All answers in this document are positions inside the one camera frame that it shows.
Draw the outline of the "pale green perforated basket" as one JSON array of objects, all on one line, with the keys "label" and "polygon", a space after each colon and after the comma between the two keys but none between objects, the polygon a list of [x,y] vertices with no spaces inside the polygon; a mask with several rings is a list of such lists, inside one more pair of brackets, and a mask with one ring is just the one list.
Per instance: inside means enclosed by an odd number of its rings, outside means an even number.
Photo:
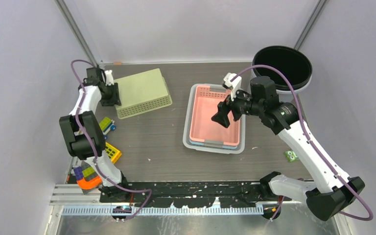
[{"label": "pale green perforated basket", "polygon": [[159,68],[115,80],[121,105],[116,106],[119,119],[138,116],[170,106],[172,98]]}]

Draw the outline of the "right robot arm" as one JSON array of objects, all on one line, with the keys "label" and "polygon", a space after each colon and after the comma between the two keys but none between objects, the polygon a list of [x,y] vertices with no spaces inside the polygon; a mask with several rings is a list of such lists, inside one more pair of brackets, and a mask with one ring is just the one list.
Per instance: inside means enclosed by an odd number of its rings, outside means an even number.
[{"label": "right robot arm", "polygon": [[259,76],[250,80],[250,92],[241,89],[241,77],[227,74],[222,83],[230,93],[217,106],[214,122],[228,128],[243,115],[257,116],[264,126],[297,154],[312,176],[304,182],[272,172],[260,179],[260,195],[266,201],[279,196],[306,204],[320,220],[327,221],[350,205],[365,187],[360,177],[350,177],[330,158],[309,132],[299,109],[281,102],[273,80]]}]

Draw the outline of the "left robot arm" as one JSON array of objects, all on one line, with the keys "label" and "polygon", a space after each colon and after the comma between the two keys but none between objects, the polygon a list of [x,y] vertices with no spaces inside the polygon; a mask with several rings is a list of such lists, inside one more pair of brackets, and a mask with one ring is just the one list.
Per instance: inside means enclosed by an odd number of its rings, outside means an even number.
[{"label": "left robot arm", "polygon": [[106,152],[103,129],[95,117],[98,104],[120,105],[118,84],[111,70],[87,69],[78,88],[79,98],[73,110],[60,117],[59,125],[69,154],[89,164],[102,180],[101,192],[120,203],[131,195],[129,187],[122,184],[123,174],[114,166]]}]

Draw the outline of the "pink perforated basket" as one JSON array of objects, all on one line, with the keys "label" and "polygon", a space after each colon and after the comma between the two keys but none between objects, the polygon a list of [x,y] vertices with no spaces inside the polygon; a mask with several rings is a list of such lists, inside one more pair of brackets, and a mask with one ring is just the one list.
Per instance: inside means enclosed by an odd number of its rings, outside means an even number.
[{"label": "pink perforated basket", "polygon": [[240,121],[234,121],[232,113],[228,113],[230,126],[223,127],[212,121],[217,113],[217,106],[230,94],[218,85],[197,85],[194,89],[194,104],[191,115],[189,138],[194,142],[216,141],[223,145],[235,147],[240,144]]}]

